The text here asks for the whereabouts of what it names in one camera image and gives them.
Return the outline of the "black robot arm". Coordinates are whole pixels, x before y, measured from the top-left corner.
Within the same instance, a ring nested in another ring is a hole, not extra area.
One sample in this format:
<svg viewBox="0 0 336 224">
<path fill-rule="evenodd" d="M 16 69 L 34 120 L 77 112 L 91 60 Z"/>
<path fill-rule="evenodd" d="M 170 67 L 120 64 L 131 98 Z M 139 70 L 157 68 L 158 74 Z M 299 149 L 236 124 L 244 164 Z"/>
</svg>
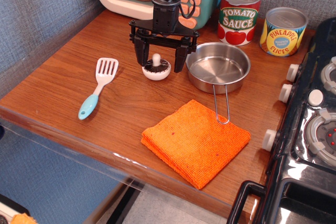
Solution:
<svg viewBox="0 0 336 224">
<path fill-rule="evenodd" d="M 151 0 L 153 18 L 151 20 L 132 20 L 130 40 L 134 44 L 138 64 L 145 66 L 149 57 L 150 45 L 175 49 L 174 72 L 183 70 L 187 55 L 196 51 L 199 33 L 183 26 L 179 14 L 189 19 L 194 14 L 196 5 L 190 14 L 185 15 L 181 0 Z"/>
</svg>

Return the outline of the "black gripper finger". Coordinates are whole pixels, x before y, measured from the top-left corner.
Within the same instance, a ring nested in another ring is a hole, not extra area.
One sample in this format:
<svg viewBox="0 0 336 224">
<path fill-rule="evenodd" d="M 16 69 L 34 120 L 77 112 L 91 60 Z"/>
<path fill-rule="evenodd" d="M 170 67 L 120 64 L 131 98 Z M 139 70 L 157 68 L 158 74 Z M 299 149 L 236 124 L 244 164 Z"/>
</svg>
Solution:
<svg viewBox="0 0 336 224">
<path fill-rule="evenodd" d="M 135 54 L 138 64 L 145 66 L 149 57 L 150 36 L 135 35 L 133 38 Z"/>
<path fill-rule="evenodd" d="M 174 72 L 179 73 L 183 70 L 186 62 L 186 57 L 192 52 L 196 51 L 196 47 L 193 46 L 179 46 L 175 51 L 175 63 Z"/>
</svg>

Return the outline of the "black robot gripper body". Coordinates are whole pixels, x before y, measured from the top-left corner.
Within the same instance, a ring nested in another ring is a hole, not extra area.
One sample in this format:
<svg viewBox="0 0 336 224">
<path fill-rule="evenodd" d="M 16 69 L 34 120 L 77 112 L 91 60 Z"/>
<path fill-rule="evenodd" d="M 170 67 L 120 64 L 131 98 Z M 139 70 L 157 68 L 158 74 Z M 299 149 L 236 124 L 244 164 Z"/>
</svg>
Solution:
<svg viewBox="0 0 336 224">
<path fill-rule="evenodd" d="M 153 3 L 153 18 L 150 20 L 132 20 L 130 40 L 135 35 L 150 36 L 149 43 L 177 48 L 179 46 L 197 47 L 198 32 L 184 27 L 179 22 L 181 0 L 151 0 Z"/>
</svg>

